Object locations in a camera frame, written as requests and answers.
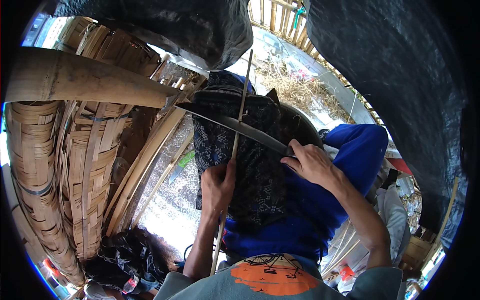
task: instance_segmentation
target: white cloth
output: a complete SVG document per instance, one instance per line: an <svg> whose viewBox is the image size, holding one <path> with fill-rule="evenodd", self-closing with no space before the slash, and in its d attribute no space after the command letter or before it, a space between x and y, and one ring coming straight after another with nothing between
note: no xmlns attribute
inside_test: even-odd
<svg viewBox="0 0 480 300"><path fill-rule="evenodd" d="M408 227L408 215L400 197L398 196L395 184L390 185L387 190L377 190L377 203L380 217L390 234L390 256L395 266L395 262L400 261L401 256L405 251L405 249L401 249L401 246L406 245L404 242L402 243L402 240L407 238L406 241L408 243L410 238L410 232L408 232L408 236L404 238L405 228Z"/></svg>

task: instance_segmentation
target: black tarp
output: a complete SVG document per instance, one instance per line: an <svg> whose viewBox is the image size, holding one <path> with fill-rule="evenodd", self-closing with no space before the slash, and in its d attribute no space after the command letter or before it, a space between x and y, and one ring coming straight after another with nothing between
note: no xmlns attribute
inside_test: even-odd
<svg viewBox="0 0 480 300"><path fill-rule="evenodd" d="M460 164L467 96L438 16L418 0L311 0L306 5L308 37L375 108L418 181L422 226L439 230L459 176L444 234L448 246L467 190Z"/></svg>
<svg viewBox="0 0 480 300"><path fill-rule="evenodd" d="M205 70L222 70L253 43L248 0L50 0L54 16L87 16Z"/></svg>

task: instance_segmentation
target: machete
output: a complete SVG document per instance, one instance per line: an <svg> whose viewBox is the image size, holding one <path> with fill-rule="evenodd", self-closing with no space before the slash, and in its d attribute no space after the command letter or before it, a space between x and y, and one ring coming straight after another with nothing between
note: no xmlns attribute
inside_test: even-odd
<svg viewBox="0 0 480 300"><path fill-rule="evenodd" d="M249 137L261 143L262 145L267 146L270 149L279 152L283 156L295 157L295 153L293 152L292 147L285 146L283 143L274 139L265 132L258 130L248 124L240 122L234 118L220 115L218 113L209 111L208 109L198 104L190 102L178 103L175 105L175 107L186 110L187 112L191 112L192 114L212 121L213 123L217 123L218 125L227 127L228 129L238 132L246 137Z"/></svg>

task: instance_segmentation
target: gray t-shirt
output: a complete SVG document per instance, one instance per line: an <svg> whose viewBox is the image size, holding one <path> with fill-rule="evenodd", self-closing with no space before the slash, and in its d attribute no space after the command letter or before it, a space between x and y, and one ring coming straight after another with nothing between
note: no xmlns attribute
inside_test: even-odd
<svg viewBox="0 0 480 300"><path fill-rule="evenodd" d="M286 253L258 255L197 282L170 272L154 300L238 300L239 296L263 300L395 300L397 297L402 279L399 269L377 267L365 271L344 297L323 283L314 262L308 265L307 261Z"/></svg>

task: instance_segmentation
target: left hand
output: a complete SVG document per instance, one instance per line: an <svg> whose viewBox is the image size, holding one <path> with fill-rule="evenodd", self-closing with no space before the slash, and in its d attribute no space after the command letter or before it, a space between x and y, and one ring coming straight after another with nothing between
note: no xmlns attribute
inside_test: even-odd
<svg viewBox="0 0 480 300"><path fill-rule="evenodd" d="M235 188L236 162L210 167L202 174L202 214L215 219L228 207Z"/></svg>

